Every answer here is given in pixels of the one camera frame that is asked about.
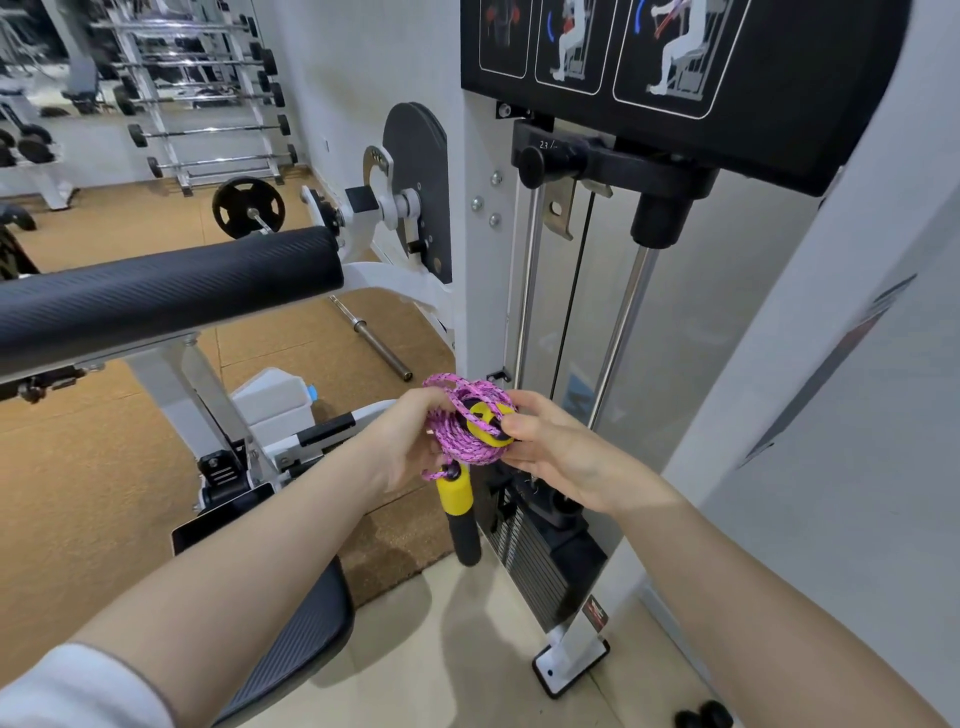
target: person's right hand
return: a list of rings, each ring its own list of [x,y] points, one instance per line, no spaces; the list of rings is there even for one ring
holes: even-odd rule
[[[545,480],[591,510],[611,514],[631,508],[644,476],[656,477],[543,395],[524,390],[509,395],[530,414],[502,420],[503,431],[516,439],[503,456],[508,465]]]

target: black foam grip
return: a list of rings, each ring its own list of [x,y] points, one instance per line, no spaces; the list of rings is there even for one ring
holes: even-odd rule
[[[446,521],[450,526],[450,538],[453,539],[453,550],[457,559],[465,567],[475,567],[480,563],[480,529],[473,517],[473,507],[462,516],[446,514]]]
[[[0,381],[337,290],[337,241],[306,228],[0,285]]]

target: floor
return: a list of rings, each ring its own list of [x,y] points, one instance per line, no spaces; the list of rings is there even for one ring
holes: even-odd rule
[[[612,621],[612,650],[559,700],[530,667],[546,638],[489,548],[447,557],[370,604],[344,650],[249,728],[670,728],[707,687],[643,606]]]
[[[281,187],[285,229],[309,225]],[[82,190],[71,209],[32,204],[38,230],[14,229],[41,271],[222,242],[212,189],[184,198],[164,182]],[[318,422],[453,368],[447,346],[409,303],[361,291],[343,297],[415,373],[408,385],[325,298],[205,331],[200,347],[232,391],[265,367],[314,384]],[[0,685],[27,669],[144,574],[170,558],[170,531],[193,517],[192,457],[126,364],[36,405],[0,402],[4,527],[0,529]],[[365,517],[341,552],[363,604],[451,550],[436,488],[415,480]]]

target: machine foot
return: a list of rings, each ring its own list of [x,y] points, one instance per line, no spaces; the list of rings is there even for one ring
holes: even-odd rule
[[[547,695],[556,700],[569,690],[570,686],[577,680],[590,672],[594,665],[610,654],[610,643],[606,640],[597,640],[593,645],[594,647],[589,649],[574,666],[566,671],[556,668],[557,657],[554,654],[552,644],[545,647],[534,658],[534,673]]]

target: person's left hand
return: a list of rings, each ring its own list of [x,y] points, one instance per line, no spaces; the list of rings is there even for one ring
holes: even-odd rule
[[[423,471],[438,471],[444,463],[440,444],[426,432],[426,415],[437,409],[453,411],[440,387],[412,389],[357,436],[370,457],[380,457],[387,491],[404,485]]]

